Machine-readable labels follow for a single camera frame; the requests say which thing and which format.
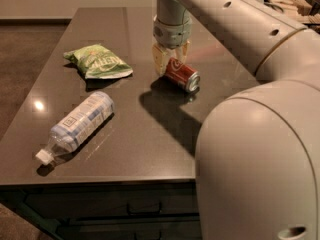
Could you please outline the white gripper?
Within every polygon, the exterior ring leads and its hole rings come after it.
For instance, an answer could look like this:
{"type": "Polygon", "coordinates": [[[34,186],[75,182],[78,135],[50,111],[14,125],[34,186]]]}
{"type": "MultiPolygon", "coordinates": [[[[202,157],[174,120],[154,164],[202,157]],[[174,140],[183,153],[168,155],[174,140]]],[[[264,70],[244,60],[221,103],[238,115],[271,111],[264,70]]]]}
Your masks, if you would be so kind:
{"type": "Polygon", "coordinates": [[[152,46],[152,55],[155,70],[159,76],[166,72],[167,64],[171,57],[174,57],[175,49],[176,58],[182,63],[186,62],[191,36],[192,20],[190,17],[187,21],[178,25],[168,25],[162,23],[157,16],[153,22],[153,36],[158,43],[152,46]]]}

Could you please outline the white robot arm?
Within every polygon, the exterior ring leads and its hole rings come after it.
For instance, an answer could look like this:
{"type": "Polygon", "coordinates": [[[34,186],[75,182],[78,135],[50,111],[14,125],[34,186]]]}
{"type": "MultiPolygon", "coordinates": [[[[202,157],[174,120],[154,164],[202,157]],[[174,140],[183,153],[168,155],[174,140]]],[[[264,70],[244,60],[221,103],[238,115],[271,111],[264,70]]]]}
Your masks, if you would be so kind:
{"type": "Polygon", "coordinates": [[[318,34],[256,0],[157,0],[157,42],[181,51],[188,16],[260,82],[199,132],[203,239],[320,240],[318,34]]]}

